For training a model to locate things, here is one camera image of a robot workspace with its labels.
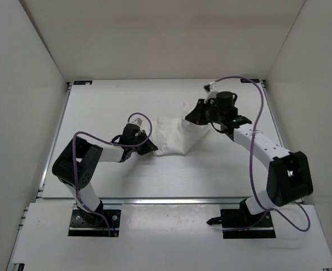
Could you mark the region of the white pleated skirt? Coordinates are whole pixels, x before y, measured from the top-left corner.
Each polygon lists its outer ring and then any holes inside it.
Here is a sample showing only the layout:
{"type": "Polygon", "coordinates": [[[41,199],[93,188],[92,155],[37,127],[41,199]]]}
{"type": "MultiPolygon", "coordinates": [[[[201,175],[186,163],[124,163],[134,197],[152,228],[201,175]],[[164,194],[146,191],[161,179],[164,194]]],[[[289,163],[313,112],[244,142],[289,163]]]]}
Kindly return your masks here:
{"type": "Polygon", "coordinates": [[[157,146],[155,156],[186,155],[210,131],[209,125],[196,125],[185,117],[193,110],[188,102],[177,117],[158,117],[152,123],[152,141],[157,146]]]}

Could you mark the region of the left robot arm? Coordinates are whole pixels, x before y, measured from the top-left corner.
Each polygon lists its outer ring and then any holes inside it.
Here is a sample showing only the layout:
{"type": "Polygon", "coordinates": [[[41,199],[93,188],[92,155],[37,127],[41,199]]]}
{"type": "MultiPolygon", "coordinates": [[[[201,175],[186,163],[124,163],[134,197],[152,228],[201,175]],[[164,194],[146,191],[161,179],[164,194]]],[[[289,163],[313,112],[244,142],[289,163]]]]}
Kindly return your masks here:
{"type": "Polygon", "coordinates": [[[99,163],[123,163],[132,153],[146,155],[158,150],[150,136],[139,125],[128,123],[121,135],[103,145],[92,144],[75,135],[53,164],[52,173],[68,187],[81,217],[90,225],[97,225],[104,219],[103,203],[96,196],[91,178],[99,163]]]}

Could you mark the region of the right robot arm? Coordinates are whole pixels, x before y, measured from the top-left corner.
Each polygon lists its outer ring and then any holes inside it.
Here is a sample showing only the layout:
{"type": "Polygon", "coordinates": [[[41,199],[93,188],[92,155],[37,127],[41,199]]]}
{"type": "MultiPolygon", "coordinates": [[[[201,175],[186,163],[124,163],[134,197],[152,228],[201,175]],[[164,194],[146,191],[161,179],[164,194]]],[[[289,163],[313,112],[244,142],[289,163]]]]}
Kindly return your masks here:
{"type": "Polygon", "coordinates": [[[260,213],[311,195],[313,184],[307,156],[277,145],[258,131],[251,120],[238,113],[236,100],[232,92],[213,91],[208,98],[199,99],[185,119],[196,125],[219,124],[219,133],[244,147],[267,169],[266,188],[240,203],[239,221],[251,226],[260,213]]]}

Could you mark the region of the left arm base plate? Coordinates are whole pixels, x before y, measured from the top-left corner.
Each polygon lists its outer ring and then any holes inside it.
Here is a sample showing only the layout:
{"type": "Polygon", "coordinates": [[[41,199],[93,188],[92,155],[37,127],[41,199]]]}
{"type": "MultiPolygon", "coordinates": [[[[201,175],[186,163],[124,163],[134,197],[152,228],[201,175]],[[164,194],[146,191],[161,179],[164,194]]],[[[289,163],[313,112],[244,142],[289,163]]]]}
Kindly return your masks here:
{"type": "Polygon", "coordinates": [[[103,205],[103,216],[108,221],[93,213],[79,209],[75,204],[68,227],[70,237],[111,237],[120,234],[121,205],[103,205]]]}

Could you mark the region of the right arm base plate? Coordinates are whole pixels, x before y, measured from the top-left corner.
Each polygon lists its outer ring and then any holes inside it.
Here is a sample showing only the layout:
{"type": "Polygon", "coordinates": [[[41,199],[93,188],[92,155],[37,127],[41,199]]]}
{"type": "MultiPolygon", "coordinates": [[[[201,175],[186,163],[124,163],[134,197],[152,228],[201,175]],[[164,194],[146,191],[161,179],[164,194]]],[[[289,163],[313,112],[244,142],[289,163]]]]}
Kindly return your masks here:
{"type": "Polygon", "coordinates": [[[221,225],[224,239],[273,239],[276,238],[270,212],[250,214],[246,201],[238,209],[220,209],[220,216],[209,219],[207,225],[221,225]]]}

